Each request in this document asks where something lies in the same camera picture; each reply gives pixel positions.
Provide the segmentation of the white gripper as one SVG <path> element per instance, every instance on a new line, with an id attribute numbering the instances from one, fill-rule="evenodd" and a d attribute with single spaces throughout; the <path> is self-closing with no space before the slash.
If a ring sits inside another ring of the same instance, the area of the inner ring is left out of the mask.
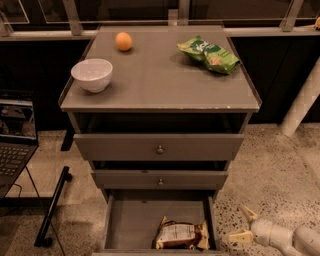
<path id="1" fill-rule="evenodd" d="M 295 256 L 291 230 L 263 218 L 257 219 L 258 215 L 246 206 L 242 206 L 241 209 L 247 221 L 251 223 L 250 231 L 230 234 L 230 243 L 251 243 L 254 240 L 262 246 L 277 249 L 283 256 Z"/>

